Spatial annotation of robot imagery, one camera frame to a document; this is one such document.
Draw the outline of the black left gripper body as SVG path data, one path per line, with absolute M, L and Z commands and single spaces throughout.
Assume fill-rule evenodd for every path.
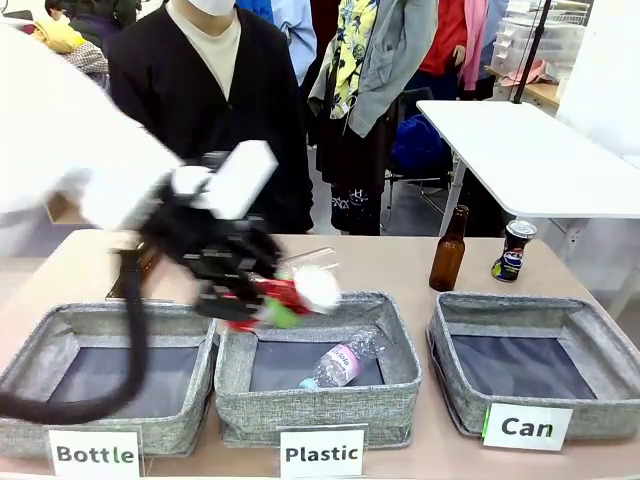
M 222 220 L 208 210 L 177 203 L 163 203 L 149 217 L 144 240 L 195 278 L 226 288 L 242 300 L 260 298 L 249 274 L 271 275 L 282 258 L 261 219 Z

